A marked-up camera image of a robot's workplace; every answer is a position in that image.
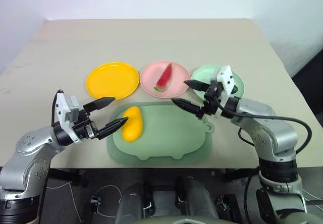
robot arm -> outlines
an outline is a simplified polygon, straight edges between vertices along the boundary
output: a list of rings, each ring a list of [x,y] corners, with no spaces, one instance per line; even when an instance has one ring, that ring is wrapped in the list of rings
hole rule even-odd
[[[210,84],[196,80],[187,80],[185,83],[195,90],[205,91],[203,107],[184,99],[172,98],[177,106],[195,114],[199,119],[204,114],[229,118],[250,135],[259,157],[262,188],[257,191],[257,201],[262,219],[267,223],[280,223],[292,213],[306,214],[301,178],[297,173],[295,160],[297,134],[294,128],[285,121],[272,120],[276,114],[266,104],[230,97],[234,90],[230,66],[215,72]]]
[[[29,132],[16,144],[16,151],[0,173],[0,223],[37,222],[39,204],[51,159],[71,143],[84,138],[102,139],[119,129],[128,118],[116,119],[98,130],[90,113],[109,105],[115,98],[105,97],[83,106],[75,96],[59,90],[53,113],[59,121],[52,126]]]

watermelon slice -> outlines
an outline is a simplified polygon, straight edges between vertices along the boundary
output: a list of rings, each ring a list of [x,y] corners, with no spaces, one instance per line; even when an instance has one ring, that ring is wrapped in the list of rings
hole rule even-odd
[[[171,78],[172,78],[172,72],[173,72],[173,64],[169,63],[163,73],[161,74],[161,77],[158,79],[157,83],[155,84],[154,89],[158,91],[165,91],[169,87]]]

plate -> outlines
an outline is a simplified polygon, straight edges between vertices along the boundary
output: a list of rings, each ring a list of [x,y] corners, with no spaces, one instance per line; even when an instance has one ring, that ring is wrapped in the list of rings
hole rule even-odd
[[[132,94],[138,84],[138,71],[124,62],[103,64],[94,69],[86,79],[86,89],[96,99],[102,97],[123,99]]]
[[[198,81],[201,81],[203,83],[207,83],[210,84],[210,79],[212,77],[212,75],[214,74],[215,70],[220,69],[222,66],[219,65],[204,65],[200,68],[198,68],[197,70],[194,71],[194,73],[192,74],[191,79],[195,79]],[[232,94],[232,96],[236,96],[236,97],[242,97],[245,87],[243,84],[242,79],[240,78],[239,75],[237,75],[235,72],[232,72],[233,74],[233,79],[235,82],[235,85],[238,87],[238,91],[234,94]],[[197,91],[194,90],[194,92],[201,98],[204,100],[204,94],[205,92],[203,91]]]
[[[157,61],[149,64],[141,71],[140,84],[147,93],[158,98],[168,99],[184,94],[188,89],[184,81],[190,79],[190,73],[183,65],[176,62],[172,62],[173,75],[168,89],[163,92],[154,89],[156,82],[170,62],[172,61]]]

pink plate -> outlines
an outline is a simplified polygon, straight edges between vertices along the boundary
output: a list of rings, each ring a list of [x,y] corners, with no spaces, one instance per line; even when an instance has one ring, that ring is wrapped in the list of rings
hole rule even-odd
[[[157,80],[162,75],[164,69],[171,61],[157,61],[146,66],[140,73],[141,87],[149,94],[163,99],[177,97],[183,94],[188,86],[184,83],[185,80],[191,78],[187,69],[176,62],[173,63],[173,74],[170,85],[167,90],[160,92],[154,89]]]

tabletop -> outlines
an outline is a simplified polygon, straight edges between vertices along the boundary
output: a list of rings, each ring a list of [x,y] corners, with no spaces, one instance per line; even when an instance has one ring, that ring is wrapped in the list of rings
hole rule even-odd
[[[244,81],[244,97],[267,103],[278,116],[301,119],[312,128],[310,144],[297,155],[298,166],[323,165],[322,127],[260,29],[247,19],[210,19],[46,21],[0,76],[0,166],[13,154],[20,136],[49,125],[57,89],[76,95],[83,105],[93,100],[85,80],[97,66],[123,61],[140,72],[158,60],[178,62],[191,73],[202,65],[231,65]],[[192,90],[181,97],[198,102]],[[139,86],[129,97],[93,112],[92,118],[102,127],[121,104],[142,101],[163,100]],[[257,166],[257,154],[238,138],[238,127],[225,118],[208,120],[215,125],[215,132],[212,152],[204,162],[154,167]],[[291,124],[298,133],[298,147],[306,138],[306,130]],[[93,139],[68,146],[53,158],[51,167],[135,166],[115,163],[106,151],[106,140]]]

